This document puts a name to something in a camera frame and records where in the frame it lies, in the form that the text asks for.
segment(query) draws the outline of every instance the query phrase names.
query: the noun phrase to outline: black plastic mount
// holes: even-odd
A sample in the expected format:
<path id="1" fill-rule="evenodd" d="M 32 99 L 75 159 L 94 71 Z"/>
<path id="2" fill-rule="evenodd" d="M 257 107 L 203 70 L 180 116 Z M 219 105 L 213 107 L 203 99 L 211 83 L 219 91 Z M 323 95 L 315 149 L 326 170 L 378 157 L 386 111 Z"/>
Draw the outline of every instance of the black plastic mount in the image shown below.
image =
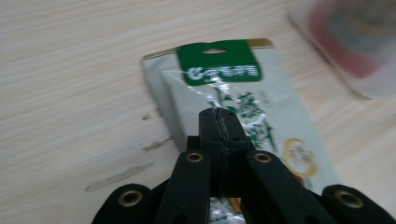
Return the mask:
<path id="1" fill-rule="evenodd" d="M 278 157 L 254 148 L 226 109 L 199 114 L 199 136 L 189 136 L 171 177 L 155 189 L 116 189 L 92 224 L 208 222 L 210 197 L 241 198 L 246 223 L 396 223 L 356 189 L 305 189 Z"/>

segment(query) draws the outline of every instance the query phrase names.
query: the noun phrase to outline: plastic package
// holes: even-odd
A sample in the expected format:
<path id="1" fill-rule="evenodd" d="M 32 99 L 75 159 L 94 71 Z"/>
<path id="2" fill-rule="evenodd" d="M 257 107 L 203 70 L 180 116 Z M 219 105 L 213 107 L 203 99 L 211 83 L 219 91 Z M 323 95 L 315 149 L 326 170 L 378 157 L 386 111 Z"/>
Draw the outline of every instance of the plastic package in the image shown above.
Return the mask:
<path id="1" fill-rule="evenodd" d="M 172 138 L 183 150 L 198 113 L 232 110 L 254 147 L 277 155 L 307 189 L 338 183 L 320 139 L 268 39 L 195 43 L 143 59 Z M 235 200 L 212 199 L 211 223 L 243 223 Z"/>
<path id="2" fill-rule="evenodd" d="M 294 0 L 291 16 L 353 89 L 396 95 L 396 1 Z"/>

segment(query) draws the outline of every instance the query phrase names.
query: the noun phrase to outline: blurry object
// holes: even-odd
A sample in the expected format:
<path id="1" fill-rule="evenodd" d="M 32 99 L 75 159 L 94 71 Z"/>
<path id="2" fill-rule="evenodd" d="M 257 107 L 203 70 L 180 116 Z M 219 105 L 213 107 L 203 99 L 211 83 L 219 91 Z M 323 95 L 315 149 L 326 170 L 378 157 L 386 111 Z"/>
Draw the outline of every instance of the blurry object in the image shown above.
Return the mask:
<path id="1" fill-rule="evenodd" d="M 396 1 L 295 0 L 292 17 L 356 91 L 396 94 Z"/>

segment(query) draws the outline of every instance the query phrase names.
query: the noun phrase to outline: wood grain surface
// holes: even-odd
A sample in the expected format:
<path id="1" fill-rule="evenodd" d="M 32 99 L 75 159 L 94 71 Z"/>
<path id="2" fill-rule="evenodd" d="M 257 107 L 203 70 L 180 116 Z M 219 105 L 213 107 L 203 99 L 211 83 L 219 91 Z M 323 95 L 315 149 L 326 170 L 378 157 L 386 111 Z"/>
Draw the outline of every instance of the wood grain surface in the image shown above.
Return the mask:
<path id="1" fill-rule="evenodd" d="M 154 187 L 179 151 L 143 56 L 273 40 L 342 183 L 396 217 L 396 99 L 352 91 L 289 19 L 291 1 L 0 2 L 0 223 L 91 223 L 119 186 Z"/>

